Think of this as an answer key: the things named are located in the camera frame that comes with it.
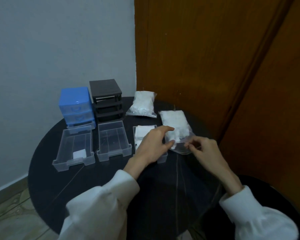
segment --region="sleeve cuff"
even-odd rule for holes
[[[112,192],[125,208],[140,191],[136,180],[123,170],[118,170],[103,188]]]
[[[236,224],[245,224],[262,215],[262,205],[246,185],[243,190],[231,197],[226,193],[219,203],[229,219]]]

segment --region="bag of cotton pads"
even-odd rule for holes
[[[156,93],[149,91],[136,91],[132,106],[126,112],[126,115],[148,116],[156,118],[153,102]]]
[[[168,131],[165,134],[166,142],[171,140],[176,141],[171,150],[182,155],[190,154],[191,151],[185,148],[184,144],[195,134],[192,132],[184,112],[182,110],[169,110],[160,111],[159,114],[163,125],[168,125],[174,128],[174,131]]]

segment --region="mini drawer organizer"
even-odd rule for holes
[[[90,165],[96,162],[92,150],[91,130],[91,126],[84,126],[63,131],[58,155],[56,160],[52,161],[52,165],[58,172],[68,170],[72,165],[81,163]],[[85,157],[74,158],[76,152],[83,150]]]
[[[96,128],[89,90],[87,87],[61,90],[59,108],[68,128],[90,125]]]
[[[98,131],[99,150],[96,154],[100,162],[120,154],[124,157],[131,155],[132,146],[128,142],[122,121],[98,124]]]
[[[123,116],[122,92],[115,79],[90,81],[97,122],[118,120]]]
[[[133,139],[134,139],[134,151],[136,153],[136,126],[133,127]],[[157,163],[165,163],[167,161],[167,157],[168,157],[168,152],[164,153],[161,157],[159,157],[159,159],[157,160]]]

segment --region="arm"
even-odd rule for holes
[[[254,198],[248,186],[229,168],[215,140],[194,136],[185,144],[200,164],[216,176],[227,193],[220,199],[220,206],[235,223],[235,239],[281,239],[296,240],[296,224],[282,212],[263,207]]]
[[[69,216],[64,220],[59,239],[126,239],[127,207],[140,188],[136,179],[174,144],[162,139],[174,128],[160,126],[151,130],[128,160],[104,186],[96,186],[78,195],[66,205]]]

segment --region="white shirt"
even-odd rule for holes
[[[127,207],[140,188],[134,178],[118,170],[104,186],[96,186],[78,195],[66,205],[59,240],[123,240],[127,236]],[[235,223],[236,240],[296,240],[296,224],[278,210],[263,207],[248,186],[220,200],[221,207]]]

